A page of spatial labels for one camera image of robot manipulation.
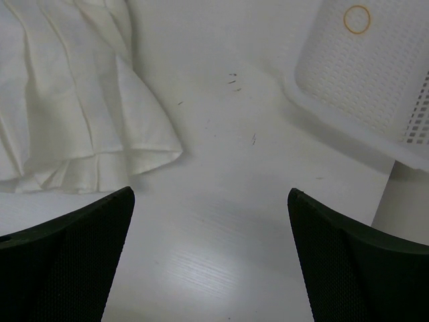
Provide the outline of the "white pleated skirt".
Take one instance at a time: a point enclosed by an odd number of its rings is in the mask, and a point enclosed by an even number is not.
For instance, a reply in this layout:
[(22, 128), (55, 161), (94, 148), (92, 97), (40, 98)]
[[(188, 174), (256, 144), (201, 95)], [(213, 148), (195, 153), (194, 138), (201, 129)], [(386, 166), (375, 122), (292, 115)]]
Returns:
[(1, 2), (1, 190), (103, 193), (182, 153), (126, 1)]

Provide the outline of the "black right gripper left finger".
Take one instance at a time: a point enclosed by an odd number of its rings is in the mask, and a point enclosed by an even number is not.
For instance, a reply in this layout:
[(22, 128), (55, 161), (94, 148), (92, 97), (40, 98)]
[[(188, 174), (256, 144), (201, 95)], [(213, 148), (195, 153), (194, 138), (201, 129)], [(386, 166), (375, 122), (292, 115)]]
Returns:
[(131, 223), (122, 188), (1, 237), (2, 321), (100, 321)]

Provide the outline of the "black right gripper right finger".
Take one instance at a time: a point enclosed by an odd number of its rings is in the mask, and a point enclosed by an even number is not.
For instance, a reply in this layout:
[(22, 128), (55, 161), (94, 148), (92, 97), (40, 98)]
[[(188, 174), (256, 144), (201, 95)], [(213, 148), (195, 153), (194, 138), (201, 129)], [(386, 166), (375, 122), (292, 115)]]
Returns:
[(428, 246), (342, 215), (298, 189), (288, 213), (315, 321), (427, 321)]

